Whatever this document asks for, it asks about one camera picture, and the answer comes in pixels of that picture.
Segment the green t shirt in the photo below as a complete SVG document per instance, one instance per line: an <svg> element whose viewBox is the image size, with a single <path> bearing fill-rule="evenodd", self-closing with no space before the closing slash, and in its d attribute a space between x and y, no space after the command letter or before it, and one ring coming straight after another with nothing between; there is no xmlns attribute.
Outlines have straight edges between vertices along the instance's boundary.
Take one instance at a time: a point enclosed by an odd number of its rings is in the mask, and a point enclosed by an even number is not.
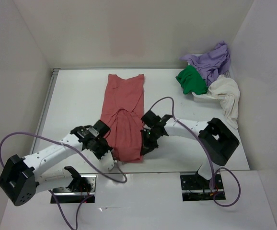
<svg viewBox="0 0 277 230"><path fill-rule="evenodd" d="M206 82L193 66L188 65L175 78L183 89L183 94L194 92L197 95L201 95L208 91Z"/></svg>

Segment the white plastic basket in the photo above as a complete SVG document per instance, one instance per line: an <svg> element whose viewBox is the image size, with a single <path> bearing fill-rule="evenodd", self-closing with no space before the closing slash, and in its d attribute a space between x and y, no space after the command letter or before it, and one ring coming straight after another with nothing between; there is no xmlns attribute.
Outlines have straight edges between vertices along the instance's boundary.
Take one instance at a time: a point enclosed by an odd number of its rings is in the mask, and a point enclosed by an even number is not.
<svg viewBox="0 0 277 230"><path fill-rule="evenodd" d="M224 77L225 78L230 78L230 79L234 78L233 74L232 74L231 67L229 67L229 69L224 73ZM225 99L225 96L213 97L210 94L197 95L194 92L192 92L192 95L193 95L194 101L197 102L197 103L203 103L203 102L211 103L211 102L217 102L217 101Z"/></svg>

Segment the purple t shirt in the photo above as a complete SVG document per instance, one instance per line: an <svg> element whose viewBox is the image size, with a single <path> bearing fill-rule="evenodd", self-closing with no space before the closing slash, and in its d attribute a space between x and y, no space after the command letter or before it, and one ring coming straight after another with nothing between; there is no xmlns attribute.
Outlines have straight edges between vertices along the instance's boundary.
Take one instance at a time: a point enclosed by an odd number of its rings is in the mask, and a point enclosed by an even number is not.
<svg viewBox="0 0 277 230"><path fill-rule="evenodd" d="M213 50L201 54L186 54L179 58L193 66L201 75L202 79L209 87L217 80L219 75L224 74L230 68L231 54L228 44L224 41L219 42Z"/></svg>

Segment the cream white t shirt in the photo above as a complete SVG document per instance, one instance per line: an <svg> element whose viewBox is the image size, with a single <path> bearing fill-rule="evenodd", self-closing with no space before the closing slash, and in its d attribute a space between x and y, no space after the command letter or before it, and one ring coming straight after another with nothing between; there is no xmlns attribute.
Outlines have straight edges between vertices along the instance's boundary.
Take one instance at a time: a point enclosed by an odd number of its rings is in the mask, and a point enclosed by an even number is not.
<svg viewBox="0 0 277 230"><path fill-rule="evenodd" d="M234 129L238 129L238 110L240 90L235 80L219 75L209 86L211 96L219 99L222 113L227 123Z"/></svg>

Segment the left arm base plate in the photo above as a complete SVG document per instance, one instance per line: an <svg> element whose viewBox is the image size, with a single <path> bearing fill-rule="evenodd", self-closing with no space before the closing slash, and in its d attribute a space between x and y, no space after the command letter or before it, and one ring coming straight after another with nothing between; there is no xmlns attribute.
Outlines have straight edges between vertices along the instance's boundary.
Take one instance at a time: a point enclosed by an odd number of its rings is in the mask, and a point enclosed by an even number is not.
<svg viewBox="0 0 277 230"><path fill-rule="evenodd" d="M82 174L83 182L76 188L60 187L54 188L53 193L60 204L79 204L84 200L84 203L95 202L96 191L96 174Z"/></svg>

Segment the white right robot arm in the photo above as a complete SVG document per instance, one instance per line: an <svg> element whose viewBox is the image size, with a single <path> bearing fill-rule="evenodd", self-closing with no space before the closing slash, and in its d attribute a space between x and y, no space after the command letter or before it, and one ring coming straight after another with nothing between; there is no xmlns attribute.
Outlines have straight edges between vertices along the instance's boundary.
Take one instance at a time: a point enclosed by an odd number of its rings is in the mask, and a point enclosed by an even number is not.
<svg viewBox="0 0 277 230"><path fill-rule="evenodd" d="M240 142L230 129L218 118L210 121L176 119L173 115L159 117L149 110L141 118L145 126L141 130L141 156L158 148L158 139L162 136L177 136L198 141L207 155L195 176L200 188L207 188L216 171L225 166Z"/></svg>

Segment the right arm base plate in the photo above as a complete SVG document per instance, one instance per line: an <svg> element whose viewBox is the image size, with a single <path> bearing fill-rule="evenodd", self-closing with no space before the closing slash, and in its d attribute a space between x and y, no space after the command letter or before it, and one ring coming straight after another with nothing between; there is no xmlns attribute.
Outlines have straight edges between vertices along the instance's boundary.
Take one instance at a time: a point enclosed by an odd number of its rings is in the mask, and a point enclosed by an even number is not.
<svg viewBox="0 0 277 230"><path fill-rule="evenodd" d="M180 174L182 199L184 202L189 201L208 201L225 200L224 186L222 183L221 175L215 176L215 188L210 189L209 181L197 173L182 173Z"/></svg>

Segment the red t shirt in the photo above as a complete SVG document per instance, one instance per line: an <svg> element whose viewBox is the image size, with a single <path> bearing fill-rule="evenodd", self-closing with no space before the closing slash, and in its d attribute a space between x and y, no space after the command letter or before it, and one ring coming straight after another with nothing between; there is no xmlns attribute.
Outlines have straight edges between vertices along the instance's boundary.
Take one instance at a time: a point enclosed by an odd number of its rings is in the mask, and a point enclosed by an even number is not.
<svg viewBox="0 0 277 230"><path fill-rule="evenodd" d="M108 75L101 120L110 127L106 140L113 148L114 158L121 162L142 161L144 81L143 74L129 79Z"/></svg>

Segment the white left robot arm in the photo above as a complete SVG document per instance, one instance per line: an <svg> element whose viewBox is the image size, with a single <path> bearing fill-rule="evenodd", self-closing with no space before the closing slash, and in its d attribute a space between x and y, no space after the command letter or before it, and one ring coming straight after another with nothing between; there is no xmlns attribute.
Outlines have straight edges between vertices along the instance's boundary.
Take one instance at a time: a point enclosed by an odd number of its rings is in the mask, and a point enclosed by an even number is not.
<svg viewBox="0 0 277 230"><path fill-rule="evenodd" d="M98 120L93 126L78 126L62 140L34 154L9 157L0 175L0 187L15 206L27 203L35 194L59 187L72 192L91 191L90 182L82 177L72 166L47 173L71 155L90 150L102 166L111 170L114 166L112 147L105 139L110 127Z"/></svg>

